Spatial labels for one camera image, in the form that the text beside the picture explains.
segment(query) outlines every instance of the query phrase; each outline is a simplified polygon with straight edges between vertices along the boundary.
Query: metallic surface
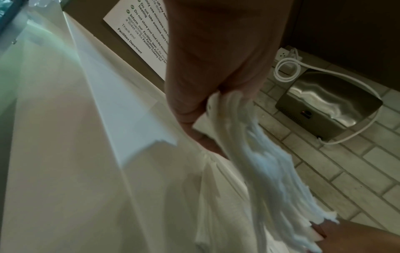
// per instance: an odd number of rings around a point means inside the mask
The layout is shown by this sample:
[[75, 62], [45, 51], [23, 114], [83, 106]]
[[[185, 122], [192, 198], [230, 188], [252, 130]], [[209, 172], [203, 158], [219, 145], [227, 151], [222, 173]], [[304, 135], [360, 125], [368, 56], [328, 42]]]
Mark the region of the metallic surface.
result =
[[322, 140], [330, 140], [374, 113], [382, 101], [339, 77], [307, 70], [276, 108]]

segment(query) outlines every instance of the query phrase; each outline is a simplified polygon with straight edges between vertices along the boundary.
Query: power cord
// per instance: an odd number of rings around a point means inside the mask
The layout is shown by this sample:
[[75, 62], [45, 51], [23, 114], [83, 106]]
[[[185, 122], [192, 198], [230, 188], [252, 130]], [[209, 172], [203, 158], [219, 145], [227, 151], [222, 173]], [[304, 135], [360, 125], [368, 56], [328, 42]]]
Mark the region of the power cord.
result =
[[[325, 73], [329, 73], [329, 74], [333, 74], [333, 75], [338, 75], [338, 76], [341, 76], [341, 77], [350, 79], [350, 80], [352, 80], [352, 81], [354, 81], [354, 82], [357, 82], [357, 83], [359, 83], [360, 85], [364, 86], [364, 87], [367, 88], [370, 92], [372, 92], [372, 94], [373, 94], [375, 97], [381, 99], [380, 96], [379, 96], [379, 94], [378, 94], [374, 89], [372, 89], [368, 84], [364, 83], [363, 81], [360, 81], [360, 80], [358, 80], [358, 79], [356, 79], [356, 78], [354, 78], [354, 77], [351, 77], [351, 76], [349, 76], [349, 75], [345, 75], [345, 74], [342, 74], [342, 73], [338, 73], [338, 72], [335, 72], [335, 71], [330, 71], [330, 70], [325, 70], [325, 69], [322, 69], [322, 68], [317, 68], [317, 67], [314, 67], [314, 66], [305, 64], [305, 63], [303, 63], [303, 62], [297, 60], [297, 59], [298, 59], [298, 56], [299, 56], [299, 53], [298, 53], [298, 51], [297, 51], [296, 48], [293, 48], [293, 49], [290, 51], [289, 55], [290, 55], [290, 56], [293, 55], [293, 58], [292, 58], [292, 57], [284, 58], [284, 59], [280, 60], [280, 61], [276, 64], [276, 66], [275, 66], [274, 77], [276, 78], [276, 80], [278, 80], [278, 81], [280, 81], [280, 82], [288, 83], [288, 82], [294, 81], [294, 80], [300, 75], [301, 66], [303, 66], [303, 67], [310, 68], [310, 69], [313, 69], [313, 70], [318, 70], [318, 71], [321, 71], [321, 72], [325, 72]], [[295, 66], [296, 71], [295, 71], [295, 73], [294, 73], [292, 76], [290, 76], [290, 77], [283, 77], [283, 76], [281, 76], [281, 75], [279, 74], [279, 69], [280, 69], [283, 65], [285, 65], [285, 64], [293, 64], [293, 65]], [[373, 118], [365, 127], [363, 127], [362, 129], [358, 130], [357, 132], [351, 134], [351, 135], [348, 136], [348, 137], [345, 137], [345, 138], [343, 138], [343, 139], [341, 139], [341, 140], [338, 140], [338, 141], [335, 141], [335, 142], [324, 142], [324, 141], [321, 140], [321, 138], [318, 138], [318, 140], [319, 140], [319, 142], [320, 142], [321, 144], [324, 144], [324, 145], [334, 145], [334, 144], [339, 144], [339, 143], [342, 143], [342, 142], [344, 142], [344, 141], [346, 141], [346, 140], [349, 140], [349, 139], [353, 138], [354, 136], [356, 136], [356, 135], [362, 133], [362, 132], [365, 131], [367, 128], [369, 128], [369, 127], [377, 120], [377, 118], [378, 118], [379, 115], [381, 114], [381, 111], [382, 111], [382, 107], [380, 107], [380, 108], [377, 110], [377, 112], [376, 112], [374, 118]]]

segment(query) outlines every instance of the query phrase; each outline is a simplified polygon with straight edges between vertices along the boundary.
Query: paper sign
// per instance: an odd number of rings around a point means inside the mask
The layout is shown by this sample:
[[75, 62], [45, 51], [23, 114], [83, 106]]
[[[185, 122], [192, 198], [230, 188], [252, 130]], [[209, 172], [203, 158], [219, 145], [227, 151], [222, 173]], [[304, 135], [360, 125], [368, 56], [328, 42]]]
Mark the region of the paper sign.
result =
[[165, 80], [168, 21], [158, 0], [121, 0], [104, 21]]

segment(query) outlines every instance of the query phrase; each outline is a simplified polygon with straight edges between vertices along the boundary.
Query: skin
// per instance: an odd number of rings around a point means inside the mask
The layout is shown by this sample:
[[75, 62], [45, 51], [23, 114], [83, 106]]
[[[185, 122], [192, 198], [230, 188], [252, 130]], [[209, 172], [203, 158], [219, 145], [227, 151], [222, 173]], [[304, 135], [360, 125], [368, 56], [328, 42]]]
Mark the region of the skin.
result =
[[[206, 149], [217, 144], [192, 129], [216, 91], [252, 98], [267, 78], [292, 0], [165, 0], [169, 47], [165, 93], [182, 129]], [[397, 235], [341, 220], [314, 229], [324, 253], [398, 253]]]

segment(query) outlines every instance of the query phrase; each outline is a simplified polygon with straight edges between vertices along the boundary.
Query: white cloth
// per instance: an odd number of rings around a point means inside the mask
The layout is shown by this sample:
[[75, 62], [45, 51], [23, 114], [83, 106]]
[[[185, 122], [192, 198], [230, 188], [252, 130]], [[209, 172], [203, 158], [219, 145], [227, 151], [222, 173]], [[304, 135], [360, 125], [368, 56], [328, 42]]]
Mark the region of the white cloth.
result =
[[240, 92], [215, 93], [194, 128], [213, 138], [239, 172], [218, 164], [222, 159], [203, 172], [196, 242], [204, 252], [287, 252], [276, 248], [279, 242], [321, 252], [310, 221], [338, 222], [336, 214], [316, 204], [291, 156], [265, 136], [252, 101]]

